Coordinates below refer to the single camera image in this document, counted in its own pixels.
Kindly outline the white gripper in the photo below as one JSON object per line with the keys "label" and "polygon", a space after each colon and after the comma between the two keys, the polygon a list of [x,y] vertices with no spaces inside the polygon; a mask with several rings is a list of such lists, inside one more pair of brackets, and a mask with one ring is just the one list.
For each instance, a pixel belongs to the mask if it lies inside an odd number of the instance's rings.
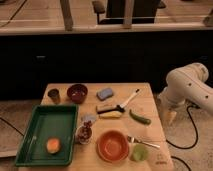
{"label": "white gripper", "polygon": [[185,98],[171,88],[165,87],[158,95],[158,99],[161,102],[161,113],[165,116],[168,115],[168,125],[171,125],[177,115],[177,112],[173,110],[183,105]]}

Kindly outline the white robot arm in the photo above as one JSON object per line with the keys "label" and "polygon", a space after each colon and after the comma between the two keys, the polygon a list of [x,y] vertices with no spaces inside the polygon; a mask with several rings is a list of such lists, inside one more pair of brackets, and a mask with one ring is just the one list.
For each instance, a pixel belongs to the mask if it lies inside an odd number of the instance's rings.
{"label": "white robot arm", "polygon": [[213,88],[205,81],[209,71],[202,63],[192,63],[171,70],[166,76],[167,86],[159,94],[161,101],[161,122],[170,125],[175,119],[175,109],[189,100],[207,113],[213,115]]}

